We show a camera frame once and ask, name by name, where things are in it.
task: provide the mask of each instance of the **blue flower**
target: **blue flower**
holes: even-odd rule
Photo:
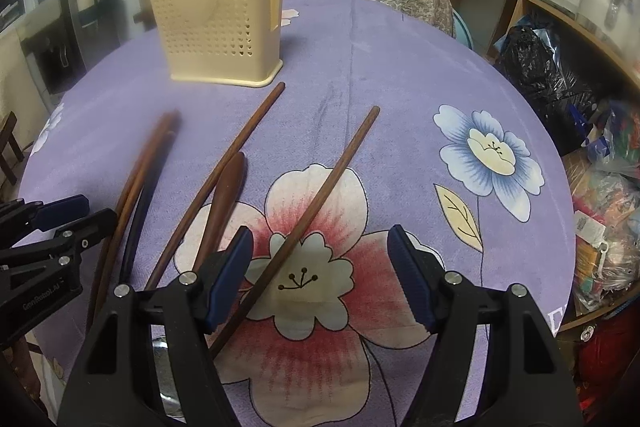
[[[529,194],[539,195],[545,180],[525,143],[511,131],[504,132],[487,111],[473,111],[469,118],[455,107],[441,105],[433,121],[453,142],[440,149],[449,174],[478,196],[495,190],[517,220],[528,221]]]

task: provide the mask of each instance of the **perforated basket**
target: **perforated basket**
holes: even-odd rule
[[[282,0],[151,0],[174,80],[262,87],[282,67]]]

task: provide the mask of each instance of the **plastic bag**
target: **plastic bag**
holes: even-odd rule
[[[596,169],[640,179],[640,109],[610,102],[602,134],[587,146]]]
[[[562,162],[575,211],[574,296],[594,311],[607,303],[607,293],[626,289],[640,275],[638,235],[628,222],[640,216],[640,190],[620,174],[590,166],[584,150]]]
[[[495,68],[527,100],[551,136],[561,156],[584,140],[575,125],[571,106],[589,120],[599,95],[567,64],[561,64],[558,40],[549,29],[514,26]]]

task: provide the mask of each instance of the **black plastic bag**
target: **black plastic bag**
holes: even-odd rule
[[[561,156],[580,147],[584,136],[570,105],[588,120],[600,96],[567,64],[559,60],[556,64],[551,49],[532,28],[514,26],[509,30],[495,68],[529,102]]]

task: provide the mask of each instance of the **yellow leaf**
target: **yellow leaf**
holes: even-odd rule
[[[465,202],[462,201],[457,194],[451,192],[448,188],[435,184],[434,187],[436,187],[436,193],[440,200],[444,217],[447,218],[447,222],[451,230],[453,230],[453,233],[455,233],[463,243],[482,252],[482,240],[480,239],[478,226],[469,207],[466,206]]]

